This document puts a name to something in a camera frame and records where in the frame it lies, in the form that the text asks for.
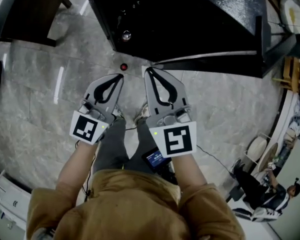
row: marble floor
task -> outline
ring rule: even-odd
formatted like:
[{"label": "marble floor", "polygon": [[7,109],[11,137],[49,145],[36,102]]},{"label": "marble floor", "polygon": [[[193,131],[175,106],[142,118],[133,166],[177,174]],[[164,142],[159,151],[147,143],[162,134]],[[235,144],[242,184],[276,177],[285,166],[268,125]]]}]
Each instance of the marble floor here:
[{"label": "marble floor", "polygon": [[[0,60],[6,58],[0,86],[0,170],[29,186],[53,188],[59,172],[75,148],[69,137],[73,111],[87,86],[129,65],[119,106],[134,126],[133,118],[146,100],[142,66],[149,62],[114,52],[86,0],[71,0],[60,8],[49,37],[57,47],[15,41],[0,42]],[[268,17],[279,17],[267,3]],[[280,29],[273,27],[273,32]],[[273,70],[282,66],[279,63]],[[264,79],[195,71],[171,71],[187,89],[197,120],[197,142],[226,167],[243,157],[258,133],[268,133],[277,114],[282,90]],[[59,92],[56,92],[61,76]],[[138,145],[135,130],[126,132],[125,145],[131,156]],[[209,182],[222,186],[227,171],[200,150],[194,154]]]}]

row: wall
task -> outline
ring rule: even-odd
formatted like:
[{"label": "wall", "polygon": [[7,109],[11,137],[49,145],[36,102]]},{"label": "wall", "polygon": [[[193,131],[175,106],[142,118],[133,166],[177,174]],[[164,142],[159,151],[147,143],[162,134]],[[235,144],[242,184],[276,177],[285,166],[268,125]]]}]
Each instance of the wall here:
[{"label": "wall", "polygon": [[[244,208],[249,211],[249,208],[242,200],[235,202],[231,199],[228,205],[232,208]],[[252,222],[243,218],[237,218],[243,231],[245,233],[246,240],[279,240],[279,237],[271,229],[268,223]]]},{"label": "wall", "polygon": [[0,219],[0,240],[23,240],[25,232],[17,226],[8,229],[8,222],[6,218]]},{"label": "wall", "polygon": [[[291,154],[277,176],[285,188],[293,185],[295,178],[300,179],[300,140],[296,142]],[[282,240],[300,240],[300,194],[290,200],[278,220],[269,223]]]}]

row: white cabinet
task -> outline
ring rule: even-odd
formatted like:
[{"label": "white cabinet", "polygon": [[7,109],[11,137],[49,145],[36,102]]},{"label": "white cabinet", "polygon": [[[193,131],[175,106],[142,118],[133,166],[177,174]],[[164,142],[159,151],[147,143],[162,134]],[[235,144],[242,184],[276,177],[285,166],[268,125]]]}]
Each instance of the white cabinet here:
[{"label": "white cabinet", "polygon": [[0,210],[23,230],[26,230],[30,198],[31,194],[4,177],[4,171],[0,174]]}]

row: jacket sleeve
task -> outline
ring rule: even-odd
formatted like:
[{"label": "jacket sleeve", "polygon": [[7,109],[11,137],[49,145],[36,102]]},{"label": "jacket sleeve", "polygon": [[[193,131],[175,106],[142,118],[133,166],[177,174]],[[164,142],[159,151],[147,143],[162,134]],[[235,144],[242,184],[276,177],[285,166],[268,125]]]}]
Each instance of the jacket sleeve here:
[{"label": "jacket sleeve", "polygon": [[236,216],[214,184],[183,191],[179,213],[195,239],[243,240],[245,234]]},{"label": "jacket sleeve", "polygon": [[275,188],[275,192],[286,194],[287,190],[282,185],[278,184]]},{"label": "jacket sleeve", "polygon": [[27,214],[27,240],[39,229],[56,229],[64,214],[75,206],[63,193],[47,188],[32,191]]}]

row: sneaker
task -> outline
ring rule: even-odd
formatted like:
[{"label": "sneaker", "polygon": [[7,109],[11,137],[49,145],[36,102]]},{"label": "sneaker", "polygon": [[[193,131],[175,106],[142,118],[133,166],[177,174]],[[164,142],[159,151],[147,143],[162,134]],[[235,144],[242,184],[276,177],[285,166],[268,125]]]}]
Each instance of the sneaker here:
[{"label": "sneaker", "polygon": [[140,113],[134,119],[135,126],[137,126],[139,120],[141,120],[142,118],[148,118],[148,117],[150,117],[150,113],[149,113],[148,103],[146,103],[142,106]]},{"label": "sneaker", "polygon": [[121,111],[121,109],[119,108],[118,104],[115,105],[112,114],[113,114],[116,118],[123,118],[123,119],[125,119],[124,114],[122,113],[122,111]]},{"label": "sneaker", "polygon": [[241,158],[238,158],[237,160],[235,160],[234,164],[232,165],[231,169],[230,169],[230,173],[234,174],[235,169],[244,166],[244,164],[241,164]]}]

